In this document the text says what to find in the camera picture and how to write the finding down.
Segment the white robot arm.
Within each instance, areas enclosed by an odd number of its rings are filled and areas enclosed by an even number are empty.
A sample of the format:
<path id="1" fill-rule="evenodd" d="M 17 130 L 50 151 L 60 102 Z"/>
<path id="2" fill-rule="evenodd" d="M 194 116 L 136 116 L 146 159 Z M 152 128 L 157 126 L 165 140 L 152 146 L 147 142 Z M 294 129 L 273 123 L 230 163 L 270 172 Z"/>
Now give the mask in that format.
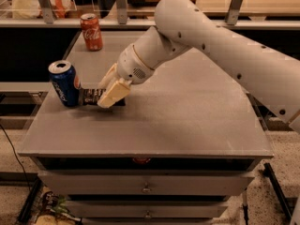
<path id="1" fill-rule="evenodd" d="M 189 0 L 160 0 L 155 24 L 129 44 L 98 84 L 97 105 L 110 108 L 133 84 L 195 48 L 273 114 L 300 132 L 300 61 L 214 24 Z"/>

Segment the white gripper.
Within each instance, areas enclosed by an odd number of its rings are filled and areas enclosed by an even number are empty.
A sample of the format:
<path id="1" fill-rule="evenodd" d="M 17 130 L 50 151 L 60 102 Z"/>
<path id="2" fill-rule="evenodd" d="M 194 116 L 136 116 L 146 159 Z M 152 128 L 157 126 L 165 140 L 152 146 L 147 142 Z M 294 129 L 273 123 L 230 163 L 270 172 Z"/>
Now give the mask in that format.
<path id="1" fill-rule="evenodd" d="M 136 54 L 134 45 L 129 44 L 121 52 L 117 64 L 114 63 L 98 83 L 97 88 L 103 93 L 97 105 L 101 108 L 110 108 L 129 94 L 131 82 L 133 84 L 144 83 L 153 73 L 154 70 L 147 67 Z"/>

